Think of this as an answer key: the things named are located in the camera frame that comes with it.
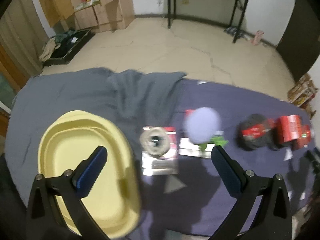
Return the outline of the white green card pack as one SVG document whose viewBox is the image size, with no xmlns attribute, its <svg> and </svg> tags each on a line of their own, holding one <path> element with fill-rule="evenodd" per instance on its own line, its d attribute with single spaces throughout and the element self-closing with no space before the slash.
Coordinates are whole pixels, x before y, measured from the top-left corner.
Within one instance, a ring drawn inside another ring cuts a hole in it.
<svg viewBox="0 0 320 240">
<path fill-rule="evenodd" d="M 208 142 L 194 144 L 188 137 L 181 137 L 178 154 L 196 158 L 211 158 L 215 146 L 226 146 L 228 140 L 223 136 L 223 131 L 218 131 Z"/>
</svg>

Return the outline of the red white cigarette box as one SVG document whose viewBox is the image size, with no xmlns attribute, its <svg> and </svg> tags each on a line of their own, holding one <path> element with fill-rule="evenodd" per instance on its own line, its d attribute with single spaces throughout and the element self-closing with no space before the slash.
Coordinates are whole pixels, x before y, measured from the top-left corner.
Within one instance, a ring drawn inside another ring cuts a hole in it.
<svg viewBox="0 0 320 240">
<path fill-rule="evenodd" d="M 142 150 L 142 170 L 145 176 L 178 174 L 178 146 L 174 127 L 164 127 L 170 139 L 170 149 L 160 158 L 153 158 Z"/>
</svg>

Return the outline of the white tape roll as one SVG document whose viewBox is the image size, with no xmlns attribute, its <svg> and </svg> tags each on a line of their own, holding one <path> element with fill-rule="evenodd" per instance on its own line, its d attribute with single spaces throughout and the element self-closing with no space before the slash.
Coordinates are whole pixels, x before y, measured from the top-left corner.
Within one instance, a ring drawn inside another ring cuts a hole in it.
<svg viewBox="0 0 320 240">
<path fill-rule="evenodd" d="M 140 143 L 145 152 L 153 158 L 160 158 L 170 149 L 170 139 L 163 127 L 144 127 Z"/>
</svg>

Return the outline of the purple table cloth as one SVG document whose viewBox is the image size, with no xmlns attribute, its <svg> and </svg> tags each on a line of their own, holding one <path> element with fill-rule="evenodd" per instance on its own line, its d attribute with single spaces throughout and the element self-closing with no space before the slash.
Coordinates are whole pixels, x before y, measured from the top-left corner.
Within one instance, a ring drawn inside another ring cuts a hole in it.
<svg viewBox="0 0 320 240">
<path fill-rule="evenodd" d="M 292 213 L 307 204 L 314 177 L 304 157 L 304 148 L 288 157 L 285 149 L 273 151 L 262 147 L 245 151 L 236 143 L 238 125 L 251 114 L 271 119 L 298 115 L 304 124 L 310 124 L 303 110 L 251 90 L 184 80 L 171 120 L 171 126 L 175 127 L 178 135 L 183 131 L 185 111 L 200 107 L 211 107 L 221 116 L 223 135 L 227 140 L 225 151 L 231 158 L 259 176 L 282 174 Z M 179 156 L 176 176 L 144 176 L 142 181 L 142 223 L 129 235 L 129 239 L 163 239 L 167 230 L 211 236 L 235 203 L 210 159 Z"/>
</svg>

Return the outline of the yellow plastic basin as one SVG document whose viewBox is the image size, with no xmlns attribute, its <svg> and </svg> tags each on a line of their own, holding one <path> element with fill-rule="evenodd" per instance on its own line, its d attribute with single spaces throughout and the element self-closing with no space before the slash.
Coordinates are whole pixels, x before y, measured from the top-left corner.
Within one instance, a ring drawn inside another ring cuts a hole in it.
<svg viewBox="0 0 320 240">
<path fill-rule="evenodd" d="M 141 213 L 135 163 L 129 142 L 110 120 L 85 111 L 70 111 L 53 122 L 42 136 L 37 166 L 45 177 L 74 170 L 98 147 L 107 162 L 82 202 L 110 239 L 127 236 Z"/>
</svg>

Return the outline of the lavender round ball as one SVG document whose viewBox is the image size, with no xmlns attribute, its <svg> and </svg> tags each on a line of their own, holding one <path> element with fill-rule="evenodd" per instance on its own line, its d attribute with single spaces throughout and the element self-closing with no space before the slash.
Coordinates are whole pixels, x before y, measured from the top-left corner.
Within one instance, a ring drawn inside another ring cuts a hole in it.
<svg viewBox="0 0 320 240">
<path fill-rule="evenodd" d="M 183 130 L 193 144 L 209 142 L 214 136 L 222 135 L 222 119 L 213 108 L 200 107 L 185 111 Z"/>
</svg>

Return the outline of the grey cloth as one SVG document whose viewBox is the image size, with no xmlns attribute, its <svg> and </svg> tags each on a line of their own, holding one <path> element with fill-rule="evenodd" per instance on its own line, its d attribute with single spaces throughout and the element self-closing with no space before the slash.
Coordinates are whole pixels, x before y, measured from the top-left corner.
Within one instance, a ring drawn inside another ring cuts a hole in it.
<svg viewBox="0 0 320 240">
<path fill-rule="evenodd" d="M 41 138 L 60 116 L 81 110 L 110 120 L 124 133 L 140 165 L 142 129 L 170 124 L 184 76 L 91 68 L 29 79 L 14 99 L 5 140 L 5 159 L 22 202 L 27 204 L 37 174 Z"/>
</svg>

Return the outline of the black door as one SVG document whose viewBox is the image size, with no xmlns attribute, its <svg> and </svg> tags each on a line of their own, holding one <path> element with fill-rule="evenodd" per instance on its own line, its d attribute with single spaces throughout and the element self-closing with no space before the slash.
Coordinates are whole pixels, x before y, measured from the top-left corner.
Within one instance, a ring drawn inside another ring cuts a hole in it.
<svg viewBox="0 0 320 240">
<path fill-rule="evenodd" d="M 306 74 L 318 59 L 319 19 L 308 0 L 295 0 L 277 51 L 295 81 Z"/>
</svg>

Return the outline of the black open suitcase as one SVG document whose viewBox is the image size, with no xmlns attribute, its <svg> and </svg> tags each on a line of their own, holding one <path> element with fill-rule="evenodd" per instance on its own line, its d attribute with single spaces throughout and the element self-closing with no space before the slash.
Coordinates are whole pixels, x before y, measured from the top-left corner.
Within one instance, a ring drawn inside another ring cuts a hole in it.
<svg viewBox="0 0 320 240">
<path fill-rule="evenodd" d="M 76 54 L 92 39 L 94 33 L 91 28 L 80 30 L 69 30 L 66 33 L 55 36 L 61 41 L 50 58 L 42 62 L 42 66 L 68 64 Z"/>
</svg>

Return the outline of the cardboard boxes stack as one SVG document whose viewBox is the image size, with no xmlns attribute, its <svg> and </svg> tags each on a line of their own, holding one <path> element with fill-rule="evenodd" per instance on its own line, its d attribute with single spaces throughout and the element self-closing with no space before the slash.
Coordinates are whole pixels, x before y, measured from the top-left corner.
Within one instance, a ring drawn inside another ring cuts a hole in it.
<svg viewBox="0 0 320 240">
<path fill-rule="evenodd" d="M 48 36 L 69 28 L 125 29 L 135 19 L 133 0 L 33 0 Z"/>
</svg>

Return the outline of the colourful carton by wall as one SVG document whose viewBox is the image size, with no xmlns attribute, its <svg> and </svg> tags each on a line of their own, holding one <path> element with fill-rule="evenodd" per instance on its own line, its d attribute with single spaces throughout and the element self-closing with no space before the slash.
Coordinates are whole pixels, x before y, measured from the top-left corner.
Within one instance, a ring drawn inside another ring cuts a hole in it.
<svg viewBox="0 0 320 240">
<path fill-rule="evenodd" d="M 306 73 L 300 80 L 288 91 L 287 97 L 291 104 L 301 107 L 306 102 L 315 97 L 318 88 L 314 85 L 311 76 Z"/>
</svg>

